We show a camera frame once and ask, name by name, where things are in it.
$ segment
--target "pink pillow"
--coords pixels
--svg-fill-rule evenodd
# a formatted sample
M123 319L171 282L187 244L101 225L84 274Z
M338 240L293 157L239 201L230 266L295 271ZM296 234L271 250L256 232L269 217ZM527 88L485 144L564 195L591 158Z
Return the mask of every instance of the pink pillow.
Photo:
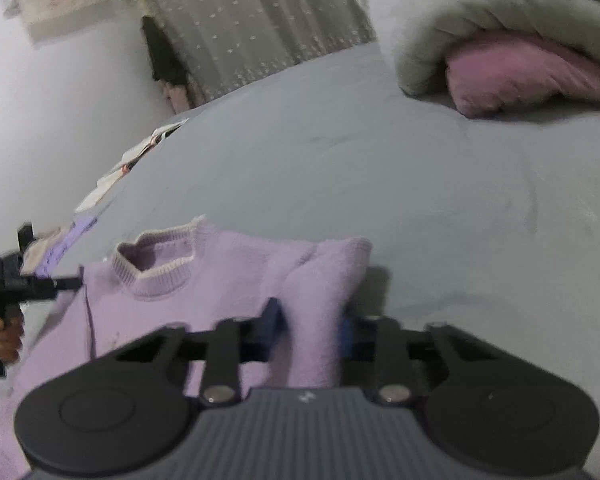
M458 111L475 117L553 95L600 101L600 65L539 36L484 32L446 56Z

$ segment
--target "ribbed collar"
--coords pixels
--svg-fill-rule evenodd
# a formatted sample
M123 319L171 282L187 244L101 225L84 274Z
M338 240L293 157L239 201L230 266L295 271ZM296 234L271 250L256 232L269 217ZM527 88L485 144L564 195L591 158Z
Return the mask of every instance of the ribbed collar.
M118 244L111 257L112 270L135 296L155 298L169 294L188 282L200 266L211 231L212 226L203 216L178 227L145 231L132 243ZM190 242L191 252L187 256L146 270L140 270L132 263L134 255L141 251L159 251L161 246L180 240Z

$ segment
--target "black circular cover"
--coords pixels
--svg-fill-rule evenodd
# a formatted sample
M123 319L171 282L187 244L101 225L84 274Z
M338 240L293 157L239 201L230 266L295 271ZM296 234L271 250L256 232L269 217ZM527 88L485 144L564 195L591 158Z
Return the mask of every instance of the black circular cover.
M592 400L565 381L516 384L519 367L475 362L438 386L424 406L435 442L489 472L541 476L582 466L600 428Z
M167 453L190 423L190 403L133 365L98 380L67 374L20 404L14 428L36 466L69 476L110 476Z

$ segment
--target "white logo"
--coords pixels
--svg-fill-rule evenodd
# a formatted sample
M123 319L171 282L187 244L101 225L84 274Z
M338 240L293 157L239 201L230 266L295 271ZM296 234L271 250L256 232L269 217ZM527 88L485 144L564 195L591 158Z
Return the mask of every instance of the white logo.
M311 402L312 400L315 400L315 399L317 399L317 397L315 396L315 394L313 392L305 392L301 396L298 396L298 400L300 402L304 402L305 404L308 404L309 402Z

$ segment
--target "sweater sleeve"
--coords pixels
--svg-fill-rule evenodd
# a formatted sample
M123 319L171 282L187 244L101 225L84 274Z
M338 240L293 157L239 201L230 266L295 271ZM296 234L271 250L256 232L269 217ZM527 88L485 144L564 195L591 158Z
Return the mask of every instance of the sweater sleeve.
M364 278L370 252L364 238L322 242L286 277L280 301L290 333L289 387L333 386L337 380L340 317Z
M83 287L58 296L29 355L9 379L0 400L0 480L18 480L30 470L13 432L19 403L40 384L78 367L90 356L90 318Z

